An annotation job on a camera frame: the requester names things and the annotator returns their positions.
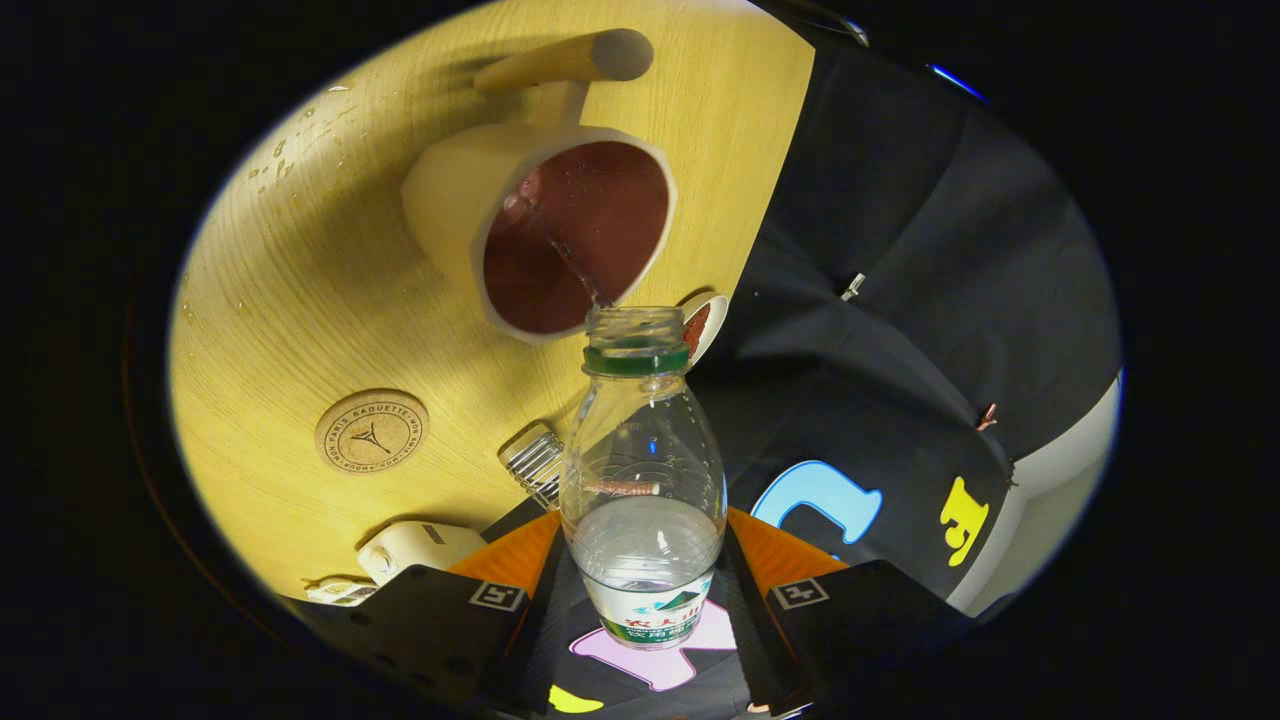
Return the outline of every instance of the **ceramic mug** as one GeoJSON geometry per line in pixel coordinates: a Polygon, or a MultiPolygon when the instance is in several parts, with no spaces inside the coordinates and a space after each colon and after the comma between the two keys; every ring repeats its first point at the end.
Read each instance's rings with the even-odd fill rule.
{"type": "Polygon", "coordinates": [[[577,333],[593,302],[623,301],[666,245],[676,183],[662,150],[579,124],[590,82],[634,79],[652,61],[632,29],[499,60],[476,88],[540,86],[534,120],[438,142],[401,186],[413,237],[494,328],[535,345],[577,333]]]}

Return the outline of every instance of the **small plate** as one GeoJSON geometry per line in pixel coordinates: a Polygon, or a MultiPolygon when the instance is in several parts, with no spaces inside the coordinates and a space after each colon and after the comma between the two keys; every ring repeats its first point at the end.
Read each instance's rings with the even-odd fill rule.
{"type": "Polygon", "coordinates": [[[707,324],[703,325],[703,333],[698,338],[698,348],[689,357],[690,365],[698,363],[703,354],[707,352],[712,341],[716,340],[716,333],[724,324],[724,315],[728,314],[728,297],[717,295],[714,291],[707,291],[699,292],[680,304],[680,309],[685,314],[685,323],[689,323],[694,314],[707,306],[710,306],[710,313],[707,315],[707,324]]]}

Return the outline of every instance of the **metal clip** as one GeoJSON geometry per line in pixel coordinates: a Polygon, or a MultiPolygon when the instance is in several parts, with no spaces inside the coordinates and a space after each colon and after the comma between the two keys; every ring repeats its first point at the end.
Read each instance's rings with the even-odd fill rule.
{"type": "Polygon", "coordinates": [[[500,451],[498,460],[507,466],[520,487],[543,509],[559,506],[561,454],[564,443],[543,423],[534,423],[500,451]]]}
{"type": "Polygon", "coordinates": [[[865,279],[867,275],[858,273],[858,277],[850,281],[849,287],[845,288],[845,292],[840,295],[840,299],[844,300],[845,302],[849,302],[849,299],[858,295],[858,288],[863,286],[863,281],[865,279]]]}

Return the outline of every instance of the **logo on coaster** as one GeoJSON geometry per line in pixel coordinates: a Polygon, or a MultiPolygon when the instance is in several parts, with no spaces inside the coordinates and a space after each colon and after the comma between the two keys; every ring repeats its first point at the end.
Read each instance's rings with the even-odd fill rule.
{"type": "Polygon", "coordinates": [[[334,468],[364,475],[403,462],[425,434],[426,407],[417,398],[371,389],[344,397],[324,414],[316,447],[334,468]]]}

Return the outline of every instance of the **mug handle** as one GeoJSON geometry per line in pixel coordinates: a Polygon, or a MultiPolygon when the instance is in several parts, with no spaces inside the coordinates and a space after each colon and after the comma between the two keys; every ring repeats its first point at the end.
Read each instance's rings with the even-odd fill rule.
{"type": "Polygon", "coordinates": [[[495,92],[558,81],[627,81],[643,76],[650,64],[653,45],[644,33],[605,29],[503,58],[476,73],[475,87],[495,92]]]}

